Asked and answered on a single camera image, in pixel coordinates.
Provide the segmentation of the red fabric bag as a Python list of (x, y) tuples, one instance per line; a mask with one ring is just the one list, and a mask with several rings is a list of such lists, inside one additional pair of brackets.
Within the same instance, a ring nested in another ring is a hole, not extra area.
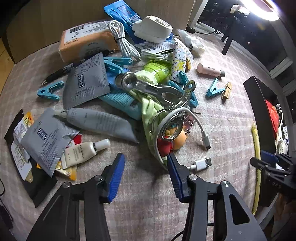
[(270, 120), (271, 120), (271, 125), (272, 125), (272, 129), (273, 129), (273, 136), (274, 136), (274, 139), (276, 139), (278, 136), (280, 117), (278, 115), (278, 112), (276, 111), (276, 108), (268, 100), (266, 100), (265, 102), (266, 102), (268, 113), (269, 113)]

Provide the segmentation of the grey ball massager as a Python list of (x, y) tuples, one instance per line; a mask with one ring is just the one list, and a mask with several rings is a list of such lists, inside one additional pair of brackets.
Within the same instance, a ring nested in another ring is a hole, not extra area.
[(277, 131), (277, 137), (276, 137), (276, 150), (278, 153), (281, 152), (282, 148), (285, 146), (285, 141), (283, 140), (282, 136), (282, 122), (283, 122), (283, 112), (281, 109), (281, 105), (278, 103), (275, 106), (275, 109), (279, 115), (280, 121), (279, 121), (279, 126), (278, 126), (278, 131)]

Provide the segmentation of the cream cosmetic tube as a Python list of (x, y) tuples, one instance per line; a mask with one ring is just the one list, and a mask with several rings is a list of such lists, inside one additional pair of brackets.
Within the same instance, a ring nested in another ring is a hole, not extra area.
[(97, 152), (110, 147), (108, 138), (98, 142), (84, 142), (65, 149), (61, 157), (62, 168), (67, 169), (72, 166), (84, 163), (96, 156)]

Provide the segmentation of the black storage tray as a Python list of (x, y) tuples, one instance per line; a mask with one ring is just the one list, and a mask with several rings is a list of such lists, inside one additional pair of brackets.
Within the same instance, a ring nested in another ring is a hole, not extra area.
[[(273, 94), (273, 92), (263, 84), (258, 78), (252, 76), (244, 83), (244, 88), (247, 92), (249, 101), (252, 106), (252, 110), (254, 113), (257, 131), (258, 131), (258, 138), (259, 138), (259, 148), (260, 151), (267, 151), (276, 155), (276, 148), (275, 148), (275, 139), (273, 136), (273, 129), (271, 125), (270, 116), (268, 113), (266, 100), (265, 99), (269, 93)], [(269, 206), (270, 204), (262, 204), (261, 203), (261, 177), (260, 180), (260, 190), (259, 190), (259, 206)]]

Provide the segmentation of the wooden clothespin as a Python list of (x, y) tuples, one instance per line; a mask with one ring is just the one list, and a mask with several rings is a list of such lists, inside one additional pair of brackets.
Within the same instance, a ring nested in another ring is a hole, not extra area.
[(221, 99), (222, 99), (223, 102), (225, 102), (225, 101), (227, 101), (229, 99), (231, 90), (232, 90), (232, 83), (228, 82), (225, 85), (225, 91), (223, 92), (223, 94), (221, 96)]

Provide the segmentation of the grey sachet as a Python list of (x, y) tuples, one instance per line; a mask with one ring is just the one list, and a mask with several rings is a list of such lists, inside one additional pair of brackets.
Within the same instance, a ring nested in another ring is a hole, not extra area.
[(79, 130), (56, 118), (55, 111), (48, 108), (29, 127), (21, 145), (49, 176), (53, 176), (67, 145), (78, 134)]
[(63, 107), (74, 108), (109, 92), (103, 54), (98, 53), (69, 73), (63, 91)]

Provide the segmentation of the large teal clothespin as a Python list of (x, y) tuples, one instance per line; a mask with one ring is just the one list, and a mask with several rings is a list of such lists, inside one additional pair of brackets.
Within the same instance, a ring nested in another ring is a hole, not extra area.
[(217, 82), (218, 82), (218, 78), (215, 78), (215, 80), (212, 82), (212, 84), (210, 85), (210, 87), (208, 88), (205, 94), (207, 98), (215, 97), (219, 94), (222, 94), (226, 90), (225, 88), (218, 89)]

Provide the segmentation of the teal clothespin on table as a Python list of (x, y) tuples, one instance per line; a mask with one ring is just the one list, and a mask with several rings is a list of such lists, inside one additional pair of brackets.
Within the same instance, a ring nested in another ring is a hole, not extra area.
[(50, 100), (54, 100), (54, 101), (59, 101), (60, 97), (58, 95), (56, 95), (54, 92), (56, 90), (63, 88), (64, 85), (65, 85), (65, 82), (62, 80), (56, 81), (54, 83), (50, 83), (50, 84), (46, 85), (45, 87), (40, 88), (37, 92), (37, 96), (41, 97), (41, 98), (47, 98)]

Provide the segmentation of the pink tube black cap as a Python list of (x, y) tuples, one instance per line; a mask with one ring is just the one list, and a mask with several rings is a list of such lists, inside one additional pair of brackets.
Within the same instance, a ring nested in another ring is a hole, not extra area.
[(216, 70), (210, 67), (205, 67), (201, 63), (197, 65), (197, 72), (203, 75), (210, 75), (213, 77), (225, 77), (225, 72), (222, 70)]

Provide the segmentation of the black pen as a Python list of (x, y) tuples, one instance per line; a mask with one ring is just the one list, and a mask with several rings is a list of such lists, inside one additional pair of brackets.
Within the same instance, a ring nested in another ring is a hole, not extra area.
[(77, 66), (79, 66), (80, 64), (84, 63), (86, 60), (92, 58), (93, 56), (97, 55), (98, 53), (95, 54), (91, 54), (91, 55), (87, 55), (86, 57), (84, 57), (81, 60), (75, 61), (73, 63), (70, 63), (66, 66), (64, 66), (63, 68), (57, 70), (56, 72), (52, 73), (51, 75), (49, 75), (48, 77), (45, 78), (45, 80), (42, 82), (42, 86), (49, 84), (51, 82), (53, 82), (54, 80), (70, 73), (74, 68), (76, 68)]

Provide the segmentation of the crumpled white tissue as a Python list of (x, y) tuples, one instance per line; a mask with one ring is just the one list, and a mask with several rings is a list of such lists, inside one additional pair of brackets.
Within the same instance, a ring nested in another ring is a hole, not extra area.
[(199, 58), (205, 52), (205, 46), (199, 39), (190, 36), (186, 31), (177, 29), (181, 41), (191, 51), (193, 57)]

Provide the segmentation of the orange white box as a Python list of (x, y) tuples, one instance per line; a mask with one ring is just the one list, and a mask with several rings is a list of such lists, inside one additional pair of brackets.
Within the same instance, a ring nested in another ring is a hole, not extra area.
[(72, 63), (101, 51), (117, 51), (118, 45), (108, 28), (110, 21), (93, 21), (63, 31), (59, 55), (63, 62)]

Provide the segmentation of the black power strip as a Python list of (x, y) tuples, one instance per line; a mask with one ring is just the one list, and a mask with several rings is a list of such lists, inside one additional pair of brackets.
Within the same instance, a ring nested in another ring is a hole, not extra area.
[(191, 34), (194, 34), (196, 32), (194, 28), (190, 28), (190, 27), (186, 27), (186, 31)]

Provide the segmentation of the white round tape dispenser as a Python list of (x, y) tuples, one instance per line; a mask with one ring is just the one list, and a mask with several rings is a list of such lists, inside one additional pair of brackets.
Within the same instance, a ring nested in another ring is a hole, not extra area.
[(168, 39), (173, 27), (157, 16), (146, 16), (143, 20), (135, 22), (132, 26), (134, 35), (152, 43), (161, 43)]

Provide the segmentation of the blue foil pouch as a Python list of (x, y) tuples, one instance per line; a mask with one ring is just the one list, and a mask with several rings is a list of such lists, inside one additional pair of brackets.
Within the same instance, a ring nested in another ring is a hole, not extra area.
[(141, 20), (140, 16), (123, 0), (116, 1), (103, 7), (104, 11), (114, 20), (122, 23), (125, 32), (130, 36), (135, 44), (144, 43), (145, 40), (135, 36), (132, 26)]

